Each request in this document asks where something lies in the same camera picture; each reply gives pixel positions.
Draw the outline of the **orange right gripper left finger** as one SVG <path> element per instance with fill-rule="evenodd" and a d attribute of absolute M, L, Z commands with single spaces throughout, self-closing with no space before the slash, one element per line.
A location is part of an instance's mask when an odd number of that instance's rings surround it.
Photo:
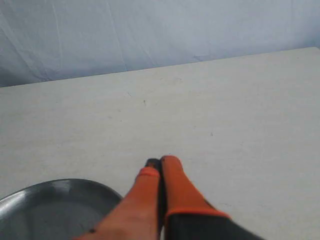
<path fill-rule="evenodd" d="M 148 159 L 137 174 L 132 188 L 120 203 L 95 227 L 78 240 L 159 240 L 161 162 Z"/>

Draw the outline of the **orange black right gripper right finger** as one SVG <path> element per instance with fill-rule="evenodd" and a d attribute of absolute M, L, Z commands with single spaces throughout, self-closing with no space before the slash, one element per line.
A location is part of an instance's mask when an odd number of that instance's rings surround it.
<path fill-rule="evenodd" d="M 261 240 L 213 207 L 192 184 L 179 158 L 161 158 L 166 193 L 166 240 Z"/>

